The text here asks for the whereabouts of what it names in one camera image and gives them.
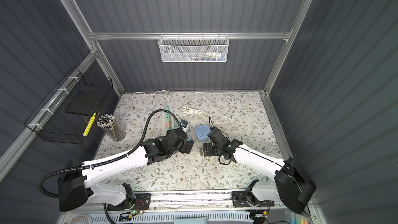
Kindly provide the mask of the blue square power socket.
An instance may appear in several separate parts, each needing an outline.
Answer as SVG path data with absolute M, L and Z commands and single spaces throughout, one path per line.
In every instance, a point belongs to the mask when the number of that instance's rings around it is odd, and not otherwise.
M 210 126 L 208 124 L 202 124 L 194 129 L 198 141 L 203 142 L 209 140 L 208 134 L 210 133 Z

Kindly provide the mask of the white multicolour power strip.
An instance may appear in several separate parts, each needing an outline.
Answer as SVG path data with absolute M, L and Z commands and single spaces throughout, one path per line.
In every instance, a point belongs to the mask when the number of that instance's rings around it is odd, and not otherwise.
M 163 124 L 163 134 L 166 134 L 167 131 L 175 128 L 174 117 L 171 116 L 170 113 L 162 112 L 162 124 Z

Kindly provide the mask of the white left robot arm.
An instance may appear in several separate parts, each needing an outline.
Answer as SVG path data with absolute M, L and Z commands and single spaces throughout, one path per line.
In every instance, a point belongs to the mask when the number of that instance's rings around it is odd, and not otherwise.
M 38 182 L 38 190 L 59 201 L 62 212 L 77 209 L 85 204 L 103 204 L 116 210 L 144 209 L 131 186 L 104 184 L 102 181 L 133 168 L 162 162 L 177 152 L 189 154 L 193 141 L 186 133 L 188 123 L 176 119 L 178 127 L 168 130 L 165 136 L 140 139 L 132 149 L 99 160 L 82 162 L 70 160 L 67 166 L 47 174 Z

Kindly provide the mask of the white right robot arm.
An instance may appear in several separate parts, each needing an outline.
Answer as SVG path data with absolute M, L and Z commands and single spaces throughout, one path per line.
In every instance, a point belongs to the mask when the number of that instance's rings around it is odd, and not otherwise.
M 274 187 L 254 179 L 245 189 L 245 199 L 257 206 L 264 201 L 280 201 L 297 214 L 305 212 L 316 185 L 309 174 L 294 158 L 287 160 L 260 153 L 238 140 L 229 140 L 223 131 L 211 127 L 210 143 L 203 145 L 205 157 L 216 156 L 223 160 L 244 164 L 265 175 Z

